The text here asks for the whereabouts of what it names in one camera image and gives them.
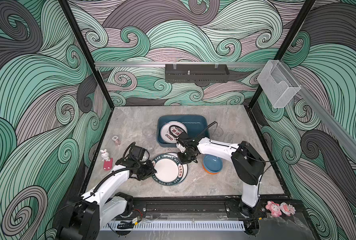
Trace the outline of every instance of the vent grille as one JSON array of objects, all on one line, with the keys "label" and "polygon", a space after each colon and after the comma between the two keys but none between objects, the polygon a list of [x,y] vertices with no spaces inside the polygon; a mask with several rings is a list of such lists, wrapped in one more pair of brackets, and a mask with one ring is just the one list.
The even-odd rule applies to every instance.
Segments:
[{"label": "vent grille", "polygon": [[[110,221],[109,225],[114,230],[117,229],[119,221]],[[152,220],[147,222],[146,220],[140,222],[134,226],[133,231],[245,231],[242,221],[168,221],[168,220]],[[111,229],[105,225],[101,231],[111,231]]]},{"label": "vent grille", "polygon": [[209,84],[209,83],[227,83],[226,79],[172,79],[169,77],[165,78],[167,83],[202,83],[202,84]]}]

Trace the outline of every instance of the black metal frame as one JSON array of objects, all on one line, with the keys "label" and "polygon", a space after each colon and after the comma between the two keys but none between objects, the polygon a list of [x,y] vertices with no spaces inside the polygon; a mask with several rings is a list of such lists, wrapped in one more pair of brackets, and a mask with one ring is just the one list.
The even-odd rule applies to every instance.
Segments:
[{"label": "black metal frame", "polygon": [[[264,139],[264,137],[262,135],[261,129],[259,128],[259,126],[257,124],[257,121],[256,121],[256,119],[254,117],[254,114],[252,113],[251,109],[248,108],[247,106],[245,106],[245,109],[246,109],[246,112],[249,115],[250,121],[252,122],[252,125],[253,125],[255,131],[257,132],[259,141],[261,142],[263,150],[265,151],[266,155],[268,156],[269,161],[275,161],[275,159],[273,158],[272,152],[270,151],[269,146],[267,145],[267,143],[266,143],[266,141],[265,141],[265,139]],[[271,162],[271,164],[272,164],[272,168],[273,168],[275,174],[277,175],[278,181],[281,184],[283,192],[285,193],[285,196],[290,197],[289,189],[286,186],[285,180],[283,179],[283,176],[281,174],[281,171],[280,171],[277,163],[276,162]]]},{"label": "black metal frame", "polygon": [[87,174],[84,177],[84,181],[83,181],[82,187],[81,187],[80,192],[79,192],[80,194],[83,194],[83,193],[86,192],[87,185],[88,185],[88,182],[90,180],[91,173],[93,172],[95,162],[97,161],[98,153],[99,153],[99,150],[101,149],[102,142],[104,141],[104,137],[106,135],[106,130],[107,130],[108,124],[110,123],[111,116],[113,115],[113,111],[114,111],[114,109],[112,109],[110,111],[110,115],[107,118],[107,122],[106,122],[106,125],[105,125],[105,128],[104,128],[104,131],[102,133],[101,139],[99,140],[97,149],[94,152],[93,160],[91,160],[90,167],[88,168]]},{"label": "black metal frame", "polygon": [[101,88],[105,96],[108,105],[110,106],[111,110],[113,110],[114,109],[113,101],[111,100],[110,94],[108,93],[107,88],[105,87],[105,83],[104,80],[102,79],[101,74],[95,68],[93,56],[91,55],[90,50],[87,47],[86,41],[83,38],[82,32],[79,29],[78,23],[76,22],[74,14],[71,11],[70,5],[68,4],[67,0],[58,0],[58,2],[63,10],[63,13],[66,16],[66,19],[71,27],[71,30],[73,30],[76,40],[79,43],[79,46],[87,60],[87,63],[91,68],[92,73],[94,74],[95,79],[99,84],[99,87]]},{"label": "black metal frame", "polygon": [[[90,168],[87,172],[87,175],[85,177],[85,180],[83,182],[83,185],[81,187],[81,193],[84,193],[86,191],[89,179],[91,177],[93,168],[94,168],[94,164],[97,160],[97,156],[99,153],[99,149],[100,146],[103,142],[104,136],[106,134],[107,131],[107,127],[108,124],[110,123],[110,119],[111,116],[113,114],[113,109],[114,109],[114,104],[110,98],[110,95],[105,87],[105,83],[102,79],[101,74],[97,71],[97,69],[95,68],[94,65],[94,59],[87,47],[87,44],[83,38],[83,35],[79,29],[79,26],[76,22],[76,19],[71,11],[70,5],[68,4],[67,0],[58,0],[59,4],[65,14],[65,17],[67,18],[67,21],[70,24],[70,27],[72,29],[72,31],[74,32],[75,36],[76,36],[76,40],[79,43],[79,46],[81,47],[81,50],[85,56],[85,58],[87,59],[87,62],[92,70],[92,73],[94,74],[104,96],[105,99],[107,100],[107,103],[110,106],[111,112],[110,115],[108,117],[108,121],[106,123],[106,126],[104,128],[104,131],[102,133],[101,139],[99,141],[99,144],[97,146],[97,149],[94,153],[94,157],[93,160],[91,162]],[[298,14],[298,16],[296,17],[296,19],[294,20],[293,25],[290,28],[289,33],[286,35],[285,40],[283,41],[281,47],[279,48],[276,56],[275,56],[275,60],[280,60],[284,54],[286,53],[287,48],[290,46],[291,42],[293,41],[294,37],[297,35],[300,27],[302,26],[302,23],[304,22],[306,16],[308,15],[311,7],[313,6],[315,0],[306,0],[304,5],[302,6],[300,13]],[[262,88],[259,86],[257,91],[255,92],[253,98],[251,99],[250,103],[248,106],[246,106],[246,111],[249,115],[249,118],[252,121],[252,124],[257,132],[257,135],[262,143],[262,146],[269,158],[270,161],[273,161],[274,158],[272,156],[272,153],[269,149],[269,147],[267,146],[262,132],[258,127],[258,124],[256,122],[256,119],[254,117],[254,115],[251,112],[251,109],[253,108],[254,104],[257,102],[258,97],[260,96],[262,92]],[[273,169],[278,177],[278,180],[282,186],[282,189],[284,190],[285,194],[277,194],[277,195],[261,195],[261,201],[260,204],[263,204],[263,201],[268,201],[268,200],[274,200],[274,201],[286,201],[287,203],[290,203],[292,205],[294,205],[297,209],[297,211],[302,211],[302,213],[304,214],[305,219],[308,222],[309,228],[311,229],[315,239],[319,239],[319,235],[317,234],[317,231],[315,230],[314,226],[311,223],[311,220],[306,212],[305,207],[303,206],[301,201],[297,201],[297,200],[292,200],[290,199],[290,192],[288,191],[288,188],[286,186],[286,183],[281,175],[280,170],[278,169],[278,166],[276,163],[272,163]],[[230,201],[234,201],[234,200],[240,200],[241,196],[231,196],[231,197],[226,197],[226,196],[214,196],[214,197],[174,197],[174,198],[157,198],[157,197],[153,197],[153,198],[134,198],[134,206],[138,206],[140,207],[145,207],[147,208],[146,213],[167,213],[167,212],[176,212],[178,211],[178,207],[184,207],[184,209],[188,209],[188,205],[191,205],[192,207],[192,212],[196,212],[198,213],[198,211],[195,210],[195,208],[197,209],[208,209],[209,211],[207,211],[207,213],[213,212],[213,213],[226,213],[226,202],[230,202]],[[170,209],[169,210],[169,205],[174,205],[175,209]]]},{"label": "black metal frame", "polygon": [[86,58],[87,63],[89,64],[89,66],[91,68],[91,71],[94,74],[94,77],[95,77],[96,81],[98,82],[99,87],[101,88],[102,93],[103,93],[103,95],[104,95],[104,97],[105,97],[105,99],[106,99],[106,101],[107,101],[107,103],[108,103],[108,105],[109,105],[109,107],[111,109],[110,115],[109,115],[109,117],[107,119],[107,122],[106,122],[106,126],[104,128],[104,131],[102,132],[101,139],[99,140],[97,149],[94,152],[93,160],[91,161],[90,167],[89,167],[89,169],[87,171],[87,174],[86,174],[86,176],[84,178],[82,187],[81,187],[80,192],[79,192],[79,193],[84,193],[86,191],[88,182],[90,180],[91,173],[93,172],[93,168],[94,168],[95,162],[97,160],[98,153],[99,153],[99,150],[101,148],[102,142],[103,142],[104,137],[106,135],[106,130],[107,130],[108,124],[110,123],[111,116],[113,114],[114,104],[113,104],[113,101],[111,100],[110,94],[107,91],[107,88],[105,86],[104,80],[102,79],[102,75],[95,68],[93,56],[91,55],[90,50],[87,47],[86,41],[83,38],[82,32],[79,29],[78,23],[76,22],[74,14],[71,11],[70,5],[68,4],[67,0],[58,0],[58,2],[59,2],[60,7],[63,10],[63,13],[65,14],[65,17],[66,17],[66,19],[67,19],[67,21],[68,21],[68,23],[69,23],[69,25],[71,27],[71,30],[73,31],[73,33],[74,33],[74,35],[76,37],[76,40],[78,41],[78,44],[79,44],[79,46],[80,46],[80,48],[81,48],[81,50],[82,50],[82,52],[84,54],[84,57]]},{"label": "black metal frame", "polygon": [[[241,200],[241,195],[236,196],[203,196],[203,197],[146,197],[146,198],[133,198],[134,208],[139,209],[146,219],[162,219],[161,214],[223,214],[228,215],[228,203],[239,202]],[[257,204],[257,209],[264,209],[267,201],[275,201],[276,203],[286,202],[291,204],[296,208],[296,212],[301,212],[306,220],[306,223],[312,232],[316,240],[320,239],[314,225],[307,213],[307,210],[299,200],[292,200],[282,194],[279,195],[261,195],[261,199]],[[138,211],[133,211],[133,214],[128,218],[121,218],[118,216],[117,220],[132,219],[140,215]],[[292,217],[287,217],[285,215],[281,216],[284,219],[291,219]],[[256,218],[240,218],[236,217],[238,220],[243,222],[250,222]]]},{"label": "black metal frame", "polygon": [[[278,49],[277,54],[274,57],[274,60],[281,60],[283,58],[290,44],[293,42],[293,39],[296,37],[298,31],[300,30],[303,22],[305,21],[306,16],[309,14],[311,8],[313,7],[315,1],[316,0],[306,0],[305,3],[302,5],[301,10],[298,13],[298,16],[296,17],[293,24],[291,25],[289,32],[287,33],[280,48]],[[261,86],[258,86],[252,99],[249,102],[250,109],[254,107],[254,104],[257,102],[261,93],[262,93],[262,88]]]}]

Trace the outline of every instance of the white rabbit toy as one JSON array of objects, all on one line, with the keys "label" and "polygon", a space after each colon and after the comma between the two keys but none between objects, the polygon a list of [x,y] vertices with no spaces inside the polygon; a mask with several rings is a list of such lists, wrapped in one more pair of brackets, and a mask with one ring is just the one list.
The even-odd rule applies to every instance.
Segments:
[{"label": "white rabbit toy", "polygon": [[106,160],[106,161],[110,161],[110,158],[108,157],[108,152],[107,150],[101,150],[101,157],[103,158],[102,161]]}]

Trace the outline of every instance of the plastic holder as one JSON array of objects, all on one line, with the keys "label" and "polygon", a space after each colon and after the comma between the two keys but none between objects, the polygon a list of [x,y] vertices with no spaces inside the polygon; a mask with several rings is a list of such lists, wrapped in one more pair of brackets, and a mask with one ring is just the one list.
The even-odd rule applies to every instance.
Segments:
[{"label": "plastic holder", "polygon": [[258,82],[273,108],[284,108],[301,89],[291,69],[279,60],[269,60],[258,76]]}]

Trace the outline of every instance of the blue bowl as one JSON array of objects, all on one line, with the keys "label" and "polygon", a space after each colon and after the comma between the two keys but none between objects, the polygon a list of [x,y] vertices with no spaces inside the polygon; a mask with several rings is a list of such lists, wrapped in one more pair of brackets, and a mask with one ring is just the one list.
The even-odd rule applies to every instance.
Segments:
[{"label": "blue bowl", "polygon": [[220,157],[206,154],[203,158],[203,168],[210,174],[217,174],[222,170],[223,164]]}]

